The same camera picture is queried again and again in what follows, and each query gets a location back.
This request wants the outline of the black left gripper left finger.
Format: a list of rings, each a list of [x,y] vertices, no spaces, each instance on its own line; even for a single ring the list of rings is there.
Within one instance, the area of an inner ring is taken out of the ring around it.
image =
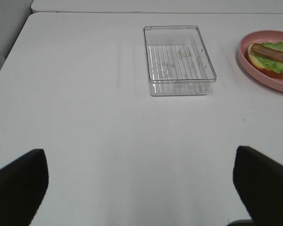
[[[45,152],[33,149],[0,169],[0,226],[31,224],[49,184]]]

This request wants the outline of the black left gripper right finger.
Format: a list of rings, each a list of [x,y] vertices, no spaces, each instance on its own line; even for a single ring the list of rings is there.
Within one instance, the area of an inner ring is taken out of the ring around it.
[[[233,183],[257,226],[283,226],[283,165],[250,146],[239,146]]]

